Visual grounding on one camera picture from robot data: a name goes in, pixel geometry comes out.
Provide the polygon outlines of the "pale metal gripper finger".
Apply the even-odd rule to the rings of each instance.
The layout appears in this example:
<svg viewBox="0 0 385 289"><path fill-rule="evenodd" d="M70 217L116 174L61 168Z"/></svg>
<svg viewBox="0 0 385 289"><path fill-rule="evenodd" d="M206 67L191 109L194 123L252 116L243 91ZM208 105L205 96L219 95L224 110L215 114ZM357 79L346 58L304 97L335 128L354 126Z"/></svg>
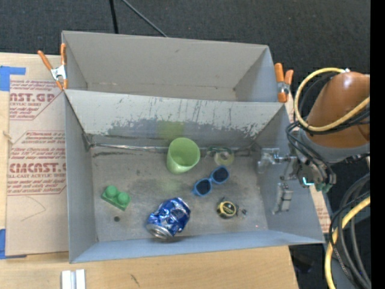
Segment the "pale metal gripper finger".
<svg viewBox="0 0 385 289"><path fill-rule="evenodd" d="M279 148L262 148L260 151L260 160L257 162L257 172L265 173L270 165L286 164L281 180L297 179L295 165L298 158L291 154L281 154Z"/></svg>
<svg viewBox="0 0 385 289"><path fill-rule="evenodd" d="M291 200L293 197L293 189L290 188L288 183L280 182L276 187L276 196L274 205L271 209L273 214L278 214L282 212L288 212L291 206Z"/></svg>

